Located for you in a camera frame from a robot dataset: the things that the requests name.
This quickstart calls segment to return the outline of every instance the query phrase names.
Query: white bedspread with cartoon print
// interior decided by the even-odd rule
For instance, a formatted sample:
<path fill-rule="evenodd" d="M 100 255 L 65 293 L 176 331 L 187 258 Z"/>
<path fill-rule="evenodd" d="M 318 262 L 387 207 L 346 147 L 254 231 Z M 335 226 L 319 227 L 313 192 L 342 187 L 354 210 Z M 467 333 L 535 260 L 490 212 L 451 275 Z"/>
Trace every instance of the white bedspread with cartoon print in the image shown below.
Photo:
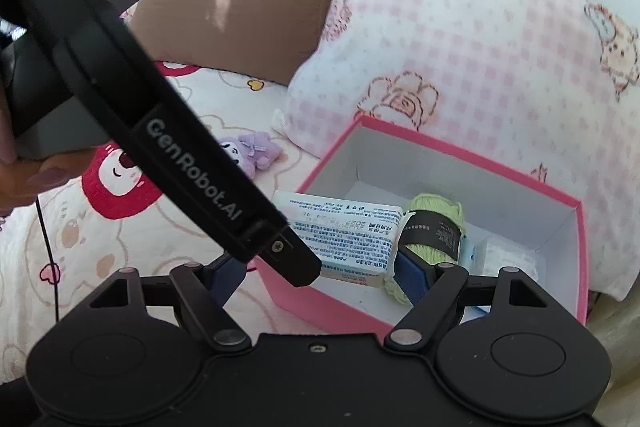
<path fill-rule="evenodd" d="M 277 188 L 295 190 L 318 161 L 271 130 L 286 87 L 194 66 L 158 67 L 214 136 L 267 131 L 284 149 L 255 177 L 268 197 Z M 23 374 L 26 354 L 54 324 L 54 278 L 65 314 L 123 266 L 161 275 L 187 261 L 210 263 L 222 253 L 114 143 L 98 151 L 82 178 L 44 194 L 41 202 L 53 266 L 34 206 L 17 209 L 0 232 L 0 382 Z M 254 340 L 262 331 L 318 332 L 277 308 L 257 272 L 247 274 L 226 309 Z"/>

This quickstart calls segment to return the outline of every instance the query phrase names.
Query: hand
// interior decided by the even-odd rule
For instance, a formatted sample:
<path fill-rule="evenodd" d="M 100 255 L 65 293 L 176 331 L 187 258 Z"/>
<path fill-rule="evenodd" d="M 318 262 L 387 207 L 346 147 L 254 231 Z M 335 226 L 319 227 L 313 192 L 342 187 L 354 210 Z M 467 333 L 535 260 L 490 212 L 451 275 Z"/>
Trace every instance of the hand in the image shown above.
<path fill-rule="evenodd" d="M 11 116 L 0 87 L 0 217 L 18 206 L 29 206 L 38 194 L 81 176 L 94 158 L 94 149 L 56 154 L 44 161 L 18 160 Z"/>

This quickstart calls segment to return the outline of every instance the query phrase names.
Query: open box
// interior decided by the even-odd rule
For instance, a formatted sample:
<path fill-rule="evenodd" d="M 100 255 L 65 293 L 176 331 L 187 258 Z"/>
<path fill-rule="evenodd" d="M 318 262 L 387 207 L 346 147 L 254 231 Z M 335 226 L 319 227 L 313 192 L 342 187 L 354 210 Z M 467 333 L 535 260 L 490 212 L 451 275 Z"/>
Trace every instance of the open box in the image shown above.
<path fill-rule="evenodd" d="M 506 166 L 441 140 L 361 117 L 311 172 L 299 192 L 404 206 L 422 192 L 462 204 L 466 235 L 498 235 L 546 263 L 544 289 L 582 324 L 588 257 L 582 204 Z M 293 288 L 255 258 L 271 299 L 327 333 L 371 331 L 384 337 L 408 311 L 384 290 L 318 278 Z"/>

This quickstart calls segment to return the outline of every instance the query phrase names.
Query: green yarn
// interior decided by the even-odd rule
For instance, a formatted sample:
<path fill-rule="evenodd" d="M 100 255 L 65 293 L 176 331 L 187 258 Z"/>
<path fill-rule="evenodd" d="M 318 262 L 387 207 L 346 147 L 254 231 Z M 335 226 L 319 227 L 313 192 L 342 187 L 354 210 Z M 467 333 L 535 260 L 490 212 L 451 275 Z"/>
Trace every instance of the green yarn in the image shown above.
<path fill-rule="evenodd" d="M 438 194 L 420 194 L 407 205 L 406 211 L 411 212 L 412 210 L 431 210 L 432 212 L 437 212 L 445 217 L 449 217 L 449 219 L 458 226 L 460 232 L 465 233 L 465 216 L 462 213 L 462 205 L 447 200 L 444 196 L 439 196 Z M 444 263 L 445 261 L 458 264 L 444 252 L 432 247 L 425 247 L 425 245 L 407 245 L 406 247 L 429 264 Z M 400 303 L 411 305 L 411 301 L 393 278 L 385 280 L 385 290 Z"/>

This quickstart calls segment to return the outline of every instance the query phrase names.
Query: fingernail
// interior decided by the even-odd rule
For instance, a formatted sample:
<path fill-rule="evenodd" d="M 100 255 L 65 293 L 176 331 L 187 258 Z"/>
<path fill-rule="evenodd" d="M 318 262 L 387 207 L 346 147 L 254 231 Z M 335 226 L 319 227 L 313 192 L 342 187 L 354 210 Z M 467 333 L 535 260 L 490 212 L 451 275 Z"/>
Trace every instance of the fingernail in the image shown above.
<path fill-rule="evenodd" d="M 61 183 L 68 181 L 68 179 L 68 174 L 66 174 L 64 169 L 52 167 L 46 171 L 34 174 L 27 180 L 27 183 L 40 187 L 52 187 L 53 185 L 60 185 Z"/>
<path fill-rule="evenodd" d="M 11 129 L 9 119 L 3 111 L 0 111 L 0 161 L 9 164 L 17 159 L 18 153 L 15 152 L 14 132 Z"/>

